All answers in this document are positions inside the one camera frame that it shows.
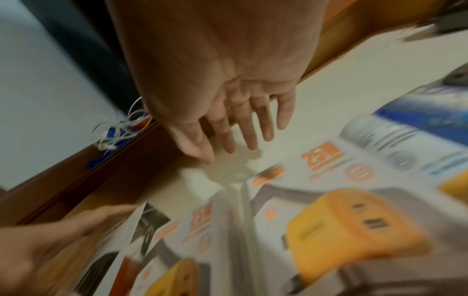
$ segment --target blue package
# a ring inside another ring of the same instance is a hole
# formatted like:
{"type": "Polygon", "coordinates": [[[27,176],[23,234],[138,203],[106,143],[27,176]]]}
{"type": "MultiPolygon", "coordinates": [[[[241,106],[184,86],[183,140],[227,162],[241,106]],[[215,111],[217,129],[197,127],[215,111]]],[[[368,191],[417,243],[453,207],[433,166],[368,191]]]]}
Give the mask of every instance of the blue package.
{"type": "Polygon", "coordinates": [[[391,101],[376,115],[468,146],[468,88],[425,85],[391,101]]]}

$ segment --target pinky finger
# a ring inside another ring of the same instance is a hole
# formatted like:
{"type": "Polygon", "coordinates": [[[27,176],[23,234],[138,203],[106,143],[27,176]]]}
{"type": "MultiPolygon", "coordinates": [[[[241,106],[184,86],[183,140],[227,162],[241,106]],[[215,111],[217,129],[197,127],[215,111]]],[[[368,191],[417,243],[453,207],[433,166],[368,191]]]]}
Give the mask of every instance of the pinky finger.
{"type": "Polygon", "coordinates": [[[293,117],[296,105],[296,87],[285,93],[276,95],[276,99],[278,100],[278,129],[284,130],[288,127],[288,124],[293,117]]]}

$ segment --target white tabletop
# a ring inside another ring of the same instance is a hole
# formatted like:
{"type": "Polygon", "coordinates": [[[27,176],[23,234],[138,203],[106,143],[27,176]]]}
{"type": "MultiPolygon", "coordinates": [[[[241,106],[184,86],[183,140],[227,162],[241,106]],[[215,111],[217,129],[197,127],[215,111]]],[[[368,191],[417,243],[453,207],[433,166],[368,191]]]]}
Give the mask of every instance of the white tabletop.
{"type": "MultiPolygon", "coordinates": [[[[249,151],[235,125],[235,155],[225,153],[213,138],[214,165],[182,157],[155,176],[139,201],[148,200],[170,218],[178,218],[216,192],[236,200],[254,174],[309,144],[337,136],[354,117],[372,113],[468,62],[468,31],[427,38],[429,30],[397,30],[368,39],[298,85],[289,128],[275,131],[272,142],[259,141],[259,149],[249,151]]],[[[261,139],[258,124],[255,128],[261,139]]]]}

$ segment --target white surface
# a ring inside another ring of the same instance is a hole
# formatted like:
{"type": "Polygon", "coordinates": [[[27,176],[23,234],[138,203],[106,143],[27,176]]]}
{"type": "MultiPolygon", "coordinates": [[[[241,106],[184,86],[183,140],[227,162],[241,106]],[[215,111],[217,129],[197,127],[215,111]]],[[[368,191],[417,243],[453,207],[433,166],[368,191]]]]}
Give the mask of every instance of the white surface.
{"type": "Polygon", "coordinates": [[[11,189],[123,118],[19,0],[0,1],[0,187],[11,189]]]}
{"type": "MultiPolygon", "coordinates": [[[[343,58],[312,75],[297,87],[294,117],[272,142],[259,142],[249,151],[239,127],[232,128],[237,152],[230,156],[212,139],[216,163],[207,167],[183,157],[158,174],[141,197],[170,218],[177,218],[220,192],[235,200],[244,182],[306,147],[337,136],[354,117],[368,114],[392,99],[448,74],[468,61],[468,32],[415,41],[402,38],[427,30],[406,29],[381,34],[360,44],[343,58]]],[[[276,102],[272,103],[276,112],[276,102]]],[[[261,138],[260,128],[256,125],[261,138]]]]}

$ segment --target finger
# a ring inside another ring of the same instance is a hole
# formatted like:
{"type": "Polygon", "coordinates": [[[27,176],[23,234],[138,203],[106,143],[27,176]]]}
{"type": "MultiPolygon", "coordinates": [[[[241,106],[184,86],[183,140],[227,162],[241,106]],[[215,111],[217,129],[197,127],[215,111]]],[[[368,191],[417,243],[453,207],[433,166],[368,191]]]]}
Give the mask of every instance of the finger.
{"type": "Polygon", "coordinates": [[[79,237],[96,229],[103,222],[113,218],[125,217],[137,208],[136,205],[103,206],[92,211],[59,222],[37,225],[36,248],[63,248],[79,237]]]}
{"type": "Polygon", "coordinates": [[[288,127],[291,117],[293,117],[296,105],[296,87],[285,93],[276,95],[276,99],[278,100],[276,124],[278,125],[278,129],[284,130],[288,127]]]}
{"type": "Polygon", "coordinates": [[[238,104],[231,104],[233,117],[237,124],[239,124],[242,136],[250,150],[258,148],[257,135],[255,134],[254,123],[252,121],[252,108],[250,101],[245,100],[238,104]]]}
{"type": "Polygon", "coordinates": [[[206,113],[206,119],[213,127],[214,133],[221,142],[224,150],[229,154],[234,153],[235,142],[222,98],[213,101],[210,109],[206,113]]]}
{"type": "Polygon", "coordinates": [[[200,122],[168,124],[166,129],[184,154],[195,157],[206,164],[212,164],[215,161],[213,147],[201,129],[200,122]]]}
{"type": "Polygon", "coordinates": [[[273,120],[270,114],[270,96],[251,97],[250,102],[257,113],[263,139],[271,141],[274,138],[273,120]]]}

